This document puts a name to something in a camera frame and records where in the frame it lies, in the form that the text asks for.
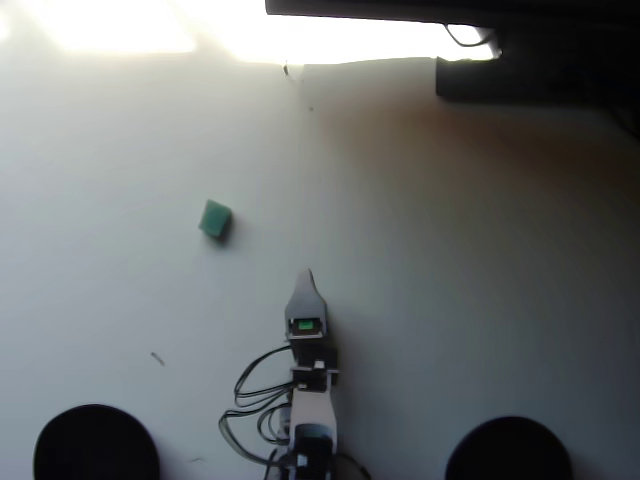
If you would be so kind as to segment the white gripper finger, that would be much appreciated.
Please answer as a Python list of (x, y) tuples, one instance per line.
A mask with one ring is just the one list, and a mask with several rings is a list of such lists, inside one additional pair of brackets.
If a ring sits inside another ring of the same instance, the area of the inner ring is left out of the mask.
[(327, 303), (317, 288), (316, 281), (312, 271), (309, 271), (309, 277), (310, 277), (310, 284), (311, 284), (312, 306), (314, 307), (314, 311), (317, 314), (317, 317), (322, 322), (326, 322), (328, 319)]
[(298, 274), (293, 294), (284, 312), (286, 319), (320, 317), (320, 294), (310, 269), (304, 269)]

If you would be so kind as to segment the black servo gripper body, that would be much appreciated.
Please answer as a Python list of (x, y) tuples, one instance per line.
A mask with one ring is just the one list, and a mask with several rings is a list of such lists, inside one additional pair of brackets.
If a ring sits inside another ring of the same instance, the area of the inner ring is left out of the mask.
[(338, 350), (325, 319), (288, 318), (286, 335), (299, 368), (338, 368)]

